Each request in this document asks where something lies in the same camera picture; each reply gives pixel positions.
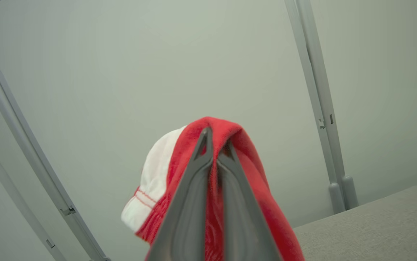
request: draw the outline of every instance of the gray carpet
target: gray carpet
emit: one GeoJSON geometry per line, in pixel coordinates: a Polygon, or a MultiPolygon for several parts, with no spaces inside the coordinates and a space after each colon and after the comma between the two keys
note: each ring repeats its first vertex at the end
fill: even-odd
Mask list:
{"type": "Polygon", "coordinates": [[[417,261],[417,185],[294,231],[307,261],[417,261]]]}

